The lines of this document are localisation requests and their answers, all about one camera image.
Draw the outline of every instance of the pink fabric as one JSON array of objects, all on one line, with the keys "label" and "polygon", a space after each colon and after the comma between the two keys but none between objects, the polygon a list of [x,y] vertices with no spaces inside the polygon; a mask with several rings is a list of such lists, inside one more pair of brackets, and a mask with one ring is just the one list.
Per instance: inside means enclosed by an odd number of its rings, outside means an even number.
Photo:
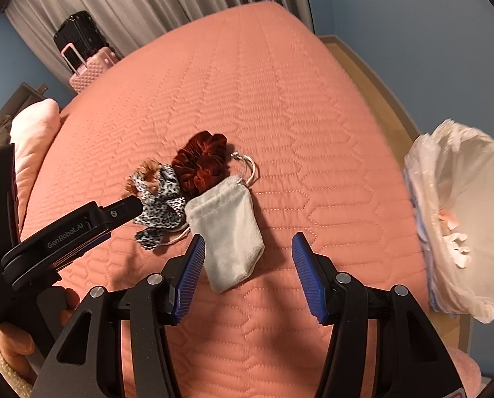
[{"label": "pink fabric", "polygon": [[476,398],[481,389],[481,369],[479,365],[459,349],[448,347],[448,353],[461,377],[464,390],[466,391],[466,398]]},{"label": "pink fabric", "polygon": [[59,129],[59,105],[53,99],[45,99],[26,107],[11,124],[11,143],[15,144],[20,229],[36,176]]},{"label": "pink fabric", "polygon": [[[189,314],[167,331],[182,396],[314,395],[331,328],[307,308],[290,253],[298,231],[340,271],[383,289],[403,283],[427,307],[411,204],[387,142],[339,63],[280,6],[240,6],[173,30],[104,73],[64,114],[24,235],[90,200],[115,202],[143,160],[171,163],[199,131],[223,133],[259,166],[251,191],[265,252],[253,275],[219,295],[203,273]],[[139,229],[117,229],[62,271],[63,284],[81,296],[98,284],[133,286],[187,247],[141,250]],[[134,397],[129,361],[124,335]],[[370,352],[364,396],[373,367]]]}]

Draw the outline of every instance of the scrunchie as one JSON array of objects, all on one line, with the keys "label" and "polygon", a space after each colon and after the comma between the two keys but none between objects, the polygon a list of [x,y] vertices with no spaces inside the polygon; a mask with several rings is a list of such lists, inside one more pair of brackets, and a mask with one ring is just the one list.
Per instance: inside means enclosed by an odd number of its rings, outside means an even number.
[{"label": "scrunchie", "polygon": [[225,178],[227,138],[201,131],[177,152],[172,162],[182,190],[196,197]]},{"label": "scrunchie", "polygon": [[[162,166],[156,160],[147,159],[142,162],[140,166],[136,169],[136,173],[138,173],[142,179],[145,181],[149,191],[152,195],[157,194],[158,192],[158,174],[159,169]],[[132,175],[129,176],[125,182],[124,191],[121,194],[121,197],[125,198],[127,196],[135,195],[142,199],[141,193],[136,188],[135,182],[133,181]]]},{"label": "scrunchie", "polygon": [[[179,229],[184,221],[186,199],[180,192],[180,185],[175,171],[170,165],[161,165],[156,175],[144,179],[145,172],[135,172],[131,176],[137,195],[142,200],[143,211],[134,224],[145,226],[136,232],[134,239],[146,250],[152,250],[162,244],[166,232]],[[150,185],[156,181],[157,191],[152,193]]]}]

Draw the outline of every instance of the blue wall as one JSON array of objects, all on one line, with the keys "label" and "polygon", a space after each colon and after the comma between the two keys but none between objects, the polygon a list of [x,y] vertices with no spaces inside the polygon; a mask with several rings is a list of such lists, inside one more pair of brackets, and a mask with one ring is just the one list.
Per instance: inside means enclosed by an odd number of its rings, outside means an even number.
[{"label": "blue wall", "polygon": [[45,96],[64,107],[74,94],[31,52],[4,14],[0,15],[0,109],[22,82],[33,88],[46,84]]},{"label": "blue wall", "polygon": [[[494,138],[494,8],[488,0],[310,0],[315,33],[336,34],[394,92],[422,131],[446,118]],[[471,355],[494,373],[494,322]]]}]

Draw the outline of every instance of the metal screw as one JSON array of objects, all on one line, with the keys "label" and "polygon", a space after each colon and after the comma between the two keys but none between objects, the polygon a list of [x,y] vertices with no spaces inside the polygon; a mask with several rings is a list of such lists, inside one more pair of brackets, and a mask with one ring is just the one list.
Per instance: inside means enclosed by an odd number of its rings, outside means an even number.
[{"label": "metal screw", "polygon": [[394,288],[394,292],[395,292],[395,294],[397,294],[398,296],[407,296],[407,295],[409,294],[409,290],[407,290],[407,287],[402,286],[401,284],[398,284],[398,285]]},{"label": "metal screw", "polygon": [[348,284],[352,281],[352,277],[346,272],[341,272],[335,276],[335,279],[341,284]]},{"label": "metal screw", "polygon": [[159,284],[163,280],[162,275],[160,274],[153,274],[148,277],[148,283],[149,284]]},{"label": "metal screw", "polygon": [[90,296],[92,296],[93,298],[98,298],[98,297],[100,297],[103,294],[104,291],[105,290],[101,286],[94,287],[90,291]]}]

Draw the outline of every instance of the pink suitcase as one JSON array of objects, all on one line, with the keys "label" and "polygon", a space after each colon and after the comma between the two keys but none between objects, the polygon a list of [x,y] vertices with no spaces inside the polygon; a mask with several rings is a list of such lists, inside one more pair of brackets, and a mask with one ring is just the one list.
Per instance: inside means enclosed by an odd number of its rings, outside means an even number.
[{"label": "pink suitcase", "polygon": [[[68,49],[75,52],[82,62],[82,65],[80,65],[77,69],[70,64],[68,58],[64,55]],[[60,54],[74,71],[74,74],[70,78],[70,85],[78,94],[118,62],[116,55],[106,46],[102,47],[86,61],[83,59],[81,54],[79,54],[78,50],[75,49],[73,43],[66,45]]]}]

